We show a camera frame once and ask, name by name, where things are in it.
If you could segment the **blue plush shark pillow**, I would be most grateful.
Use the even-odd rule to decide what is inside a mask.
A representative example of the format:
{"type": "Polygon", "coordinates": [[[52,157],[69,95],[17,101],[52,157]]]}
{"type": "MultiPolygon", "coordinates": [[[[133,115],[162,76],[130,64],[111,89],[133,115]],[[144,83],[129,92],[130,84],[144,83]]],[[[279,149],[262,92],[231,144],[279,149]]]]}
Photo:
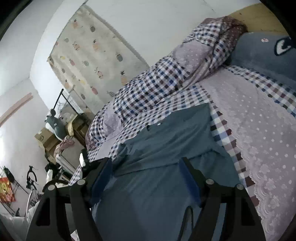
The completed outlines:
{"type": "Polygon", "coordinates": [[[230,55],[229,64],[255,70],[295,89],[295,43],[289,36],[244,33],[230,55]]]}

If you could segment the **red wall decoration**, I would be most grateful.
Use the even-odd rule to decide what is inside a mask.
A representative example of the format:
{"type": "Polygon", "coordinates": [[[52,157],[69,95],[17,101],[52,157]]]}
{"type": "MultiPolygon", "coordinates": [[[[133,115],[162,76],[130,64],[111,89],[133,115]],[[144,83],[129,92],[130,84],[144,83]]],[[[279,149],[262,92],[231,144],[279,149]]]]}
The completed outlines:
{"type": "Polygon", "coordinates": [[[0,178],[0,200],[1,203],[15,202],[15,196],[11,187],[11,182],[7,177],[0,178]]]}

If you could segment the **grey plush toy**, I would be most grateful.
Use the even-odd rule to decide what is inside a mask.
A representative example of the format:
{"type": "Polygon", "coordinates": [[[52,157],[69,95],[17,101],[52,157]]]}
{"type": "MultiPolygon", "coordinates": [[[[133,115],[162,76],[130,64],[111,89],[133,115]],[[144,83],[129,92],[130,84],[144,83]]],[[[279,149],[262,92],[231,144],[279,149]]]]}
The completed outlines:
{"type": "Polygon", "coordinates": [[[62,121],[55,117],[56,112],[54,109],[50,109],[45,120],[45,128],[53,133],[60,141],[64,140],[67,136],[66,128],[62,121]]]}

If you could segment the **black metal rack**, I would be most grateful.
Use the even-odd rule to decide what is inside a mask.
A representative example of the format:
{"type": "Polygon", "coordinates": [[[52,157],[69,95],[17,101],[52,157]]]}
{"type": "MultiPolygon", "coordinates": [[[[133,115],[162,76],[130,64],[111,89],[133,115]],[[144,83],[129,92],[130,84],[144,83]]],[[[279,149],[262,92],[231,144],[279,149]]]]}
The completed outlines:
{"type": "Polygon", "coordinates": [[[54,103],[53,109],[60,113],[63,108],[69,107],[76,114],[83,114],[82,108],[74,101],[74,98],[68,94],[65,89],[61,89],[54,103]]]}

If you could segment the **cardboard box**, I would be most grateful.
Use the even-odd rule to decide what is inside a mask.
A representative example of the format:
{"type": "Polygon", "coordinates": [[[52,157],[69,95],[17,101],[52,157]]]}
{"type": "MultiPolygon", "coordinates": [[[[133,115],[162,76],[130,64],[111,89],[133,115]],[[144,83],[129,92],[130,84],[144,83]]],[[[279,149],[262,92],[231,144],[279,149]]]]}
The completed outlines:
{"type": "Polygon", "coordinates": [[[34,135],[40,148],[50,152],[56,149],[56,146],[60,144],[60,140],[46,128],[42,128],[37,134],[34,135]]]}

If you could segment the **dark teal t-shirt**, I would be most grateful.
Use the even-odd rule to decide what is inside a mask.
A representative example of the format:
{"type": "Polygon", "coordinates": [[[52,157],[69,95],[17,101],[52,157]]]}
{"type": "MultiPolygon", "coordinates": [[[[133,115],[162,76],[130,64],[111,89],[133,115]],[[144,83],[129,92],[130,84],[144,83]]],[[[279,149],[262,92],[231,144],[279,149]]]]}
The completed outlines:
{"type": "Polygon", "coordinates": [[[239,182],[230,155],[212,136],[207,103],[175,111],[118,148],[114,175],[92,214],[103,240],[177,240],[187,207],[198,217],[179,168],[187,158],[207,178],[239,182]]]}

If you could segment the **wooden bed headboard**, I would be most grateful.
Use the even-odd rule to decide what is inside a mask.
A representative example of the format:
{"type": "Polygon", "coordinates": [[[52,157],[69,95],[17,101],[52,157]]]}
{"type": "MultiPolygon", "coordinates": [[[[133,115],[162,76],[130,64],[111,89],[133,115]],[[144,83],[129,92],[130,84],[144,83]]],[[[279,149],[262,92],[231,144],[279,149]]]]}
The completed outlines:
{"type": "Polygon", "coordinates": [[[293,13],[290,1],[260,1],[231,13],[250,32],[272,32],[292,36],[293,13]]]}

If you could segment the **purple dotted bed sheet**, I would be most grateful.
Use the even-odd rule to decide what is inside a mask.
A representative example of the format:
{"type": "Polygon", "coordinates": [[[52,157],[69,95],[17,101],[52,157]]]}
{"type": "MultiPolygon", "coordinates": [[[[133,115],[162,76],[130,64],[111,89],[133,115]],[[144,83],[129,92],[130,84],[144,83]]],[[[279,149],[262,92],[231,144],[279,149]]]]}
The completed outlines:
{"type": "Polygon", "coordinates": [[[279,240],[295,216],[295,90],[282,83],[239,66],[221,67],[137,115],[99,152],[113,162],[119,146],[145,127],[205,103],[212,136],[230,155],[265,238],[279,240]]]}

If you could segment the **checkered purple quilt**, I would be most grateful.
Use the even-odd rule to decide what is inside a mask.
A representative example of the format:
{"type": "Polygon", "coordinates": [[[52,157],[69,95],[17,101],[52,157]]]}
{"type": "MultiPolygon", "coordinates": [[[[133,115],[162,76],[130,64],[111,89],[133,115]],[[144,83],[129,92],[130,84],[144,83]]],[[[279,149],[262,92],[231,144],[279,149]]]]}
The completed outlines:
{"type": "Polygon", "coordinates": [[[86,133],[89,161],[112,135],[142,112],[152,110],[167,97],[203,80],[230,56],[247,31],[231,17],[205,19],[167,56],[132,78],[95,115],[86,133]]]}

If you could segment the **fruit pattern curtain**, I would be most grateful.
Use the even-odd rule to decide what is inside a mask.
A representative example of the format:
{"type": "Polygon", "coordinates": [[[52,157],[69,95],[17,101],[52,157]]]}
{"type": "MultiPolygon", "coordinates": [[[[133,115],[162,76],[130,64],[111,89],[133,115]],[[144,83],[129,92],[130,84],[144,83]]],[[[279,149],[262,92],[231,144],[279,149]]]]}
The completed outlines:
{"type": "Polygon", "coordinates": [[[92,114],[149,68],[140,54],[86,4],[62,30],[48,63],[79,108],[92,114]]]}

